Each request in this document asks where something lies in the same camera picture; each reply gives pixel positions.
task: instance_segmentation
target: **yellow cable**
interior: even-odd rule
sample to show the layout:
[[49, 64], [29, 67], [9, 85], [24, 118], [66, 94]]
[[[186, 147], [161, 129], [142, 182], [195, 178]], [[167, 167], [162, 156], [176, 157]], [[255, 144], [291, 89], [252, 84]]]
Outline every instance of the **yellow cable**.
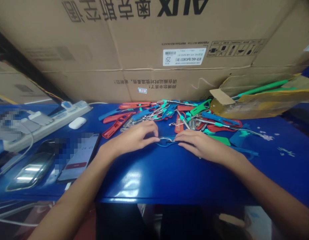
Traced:
[[[9, 64], [7, 61], [3, 61], [4, 63], [6, 63], [7, 65], [9, 65], [10, 67], [13, 67], [11, 64]], [[57, 99], [59, 99], [61, 102], [64, 102], [64, 100], [60, 97], [57, 97], [56, 95], [54, 95], [53, 93], [48, 92], [47, 90], [45, 90], [43, 87], [41, 87], [39, 84], [37, 84], [36, 82], [34, 82], [32, 79], [28, 78], [26, 75], [24, 75], [23, 73], [21, 73], [23, 76], [25, 76], [28, 80], [30, 80], [34, 85], [36, 85], [38, 88], [40, 88], [42, 91], [48, 93], [51, 97], [55, 97]]]
[[8, 102], [8, 103], [13, 104], [13, 105], [18, 105], [18, 103], [16, 103], [15, 101], [12, 101], [11, 99], [9, 99], [9, 98], [1, 95], [1, 94], [0, 94], [0, 98], [3, 99], [4, 101]]

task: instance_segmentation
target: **black printed logo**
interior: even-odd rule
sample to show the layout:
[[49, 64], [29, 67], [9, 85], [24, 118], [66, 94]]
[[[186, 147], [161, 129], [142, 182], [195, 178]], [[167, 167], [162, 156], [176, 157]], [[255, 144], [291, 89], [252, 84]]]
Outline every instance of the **black printed logo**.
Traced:
[[[160, 0], [162, 7], [158, 14], [158, 17], [161, 17], [163, 13], [165, 13], [168, 17], [178, 15], [179, 0], [173, 0], [172, 12], [169, 8], [170, 1], [171, 0]], [[208, 0], [192, 0], [192, 2], [195, 15], [200, 15], [205, 8]], [[189, 15], [190, 4], [191, 0], [185, 0], [184, 15]]]

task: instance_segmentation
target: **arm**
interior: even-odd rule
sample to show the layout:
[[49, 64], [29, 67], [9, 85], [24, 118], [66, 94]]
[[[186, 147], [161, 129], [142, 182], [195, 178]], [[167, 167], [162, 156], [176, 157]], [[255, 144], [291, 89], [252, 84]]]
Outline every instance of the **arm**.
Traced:
[[178, 145], [231, 170], [287, 236], [309, 239], [309, 209], [261, 173], [243, 154], [198, 131], [185, 130], [177, 134], [175, 141], [193, 144]]
[[[144, 139], [150, 132], [155, 137]], [[153, 121], [145, 121], [102, 145], [91, 164], [62, 195], [28, 239], [73, 239], [113, 160], [158, 141], [157, 125]]]

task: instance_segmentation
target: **barcode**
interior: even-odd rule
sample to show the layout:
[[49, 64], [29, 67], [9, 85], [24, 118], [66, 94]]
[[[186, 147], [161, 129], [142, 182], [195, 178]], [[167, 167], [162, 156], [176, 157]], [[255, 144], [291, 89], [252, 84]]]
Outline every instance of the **barcode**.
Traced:
[[176, 52], [165, 52], [165, 55], [175, 55]]

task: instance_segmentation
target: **hand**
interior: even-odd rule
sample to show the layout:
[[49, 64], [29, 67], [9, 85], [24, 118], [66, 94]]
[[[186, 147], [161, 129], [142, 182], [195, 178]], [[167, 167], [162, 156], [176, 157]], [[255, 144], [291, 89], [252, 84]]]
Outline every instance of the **hand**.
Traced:
[[[153, 132], [154, 137], [144, 139], [147, 133]], [[159, 142], [158, 126], [154, 121], [144, 121], [132, 126], [119, 136], [109, 140], [101, 147], [110, 151], [115, 157], [124, 153], [133, 152], [142, 149], [145, 146]]]
[[175, 141], [193, 144], [194, 146], [186, 143], [178, 143], [179, 146], [189, 150], [197, 157], [222, 165], [227, 165], [237, 158], [245, 158], [243, 154], [200, 131], [184, 130], [176, 135]]

